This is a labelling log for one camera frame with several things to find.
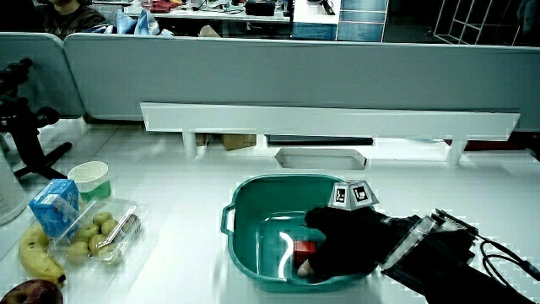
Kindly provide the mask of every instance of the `basin handle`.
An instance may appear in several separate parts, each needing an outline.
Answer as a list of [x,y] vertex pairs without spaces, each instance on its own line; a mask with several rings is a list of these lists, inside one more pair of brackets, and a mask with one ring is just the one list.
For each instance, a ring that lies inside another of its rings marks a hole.
[[221,232],[226,234],[228,237],[233,236],[233,231],[227,229],[227,223],[229,223],[229,213],[235,208],[235,203],[232,203],[229,206],[223,208],[223,214],[221,215]]

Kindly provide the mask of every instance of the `banana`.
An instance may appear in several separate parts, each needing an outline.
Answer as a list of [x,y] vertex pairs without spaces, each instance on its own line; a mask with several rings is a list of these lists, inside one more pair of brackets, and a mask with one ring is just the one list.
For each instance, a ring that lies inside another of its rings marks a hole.
[[33,224],[19,239],[19,260],[30,275],[59,284],[66,279],[66,271],[54,258],[49,257],[46,250],[48,244],[49,237],[41,225]]

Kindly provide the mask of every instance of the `desk partition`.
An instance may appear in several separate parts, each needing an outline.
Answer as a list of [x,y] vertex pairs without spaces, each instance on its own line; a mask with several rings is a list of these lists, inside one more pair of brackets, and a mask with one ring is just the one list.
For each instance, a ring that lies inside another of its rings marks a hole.
[[142,121],[144,101],[520,112],[540,130],[540,49],[329,41],[70,35],[86,111]]
[[63,118],[84,114],[60,39],[45,33],[0,33],[0,69],[23,58],[33,66],[28,81],[19,86],[19,95],[28,98],[33,112],[51,106]]

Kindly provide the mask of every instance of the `paper cup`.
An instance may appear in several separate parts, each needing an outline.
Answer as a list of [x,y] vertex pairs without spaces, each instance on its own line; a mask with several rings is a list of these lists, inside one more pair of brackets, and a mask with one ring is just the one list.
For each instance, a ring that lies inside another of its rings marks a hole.
[[101,161],[90,161],[74,167],[67,179],[77,185],[80,198],[88,203],[92,198],[108,198],[111,195],[109,166]]

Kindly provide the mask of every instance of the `blue carton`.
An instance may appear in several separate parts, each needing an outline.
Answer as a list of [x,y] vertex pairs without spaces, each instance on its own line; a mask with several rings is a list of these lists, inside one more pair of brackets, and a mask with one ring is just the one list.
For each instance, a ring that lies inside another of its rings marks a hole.
[[72,180],[52,179],[29,206],[49,237],[60,236],[78,217],[77,186]]

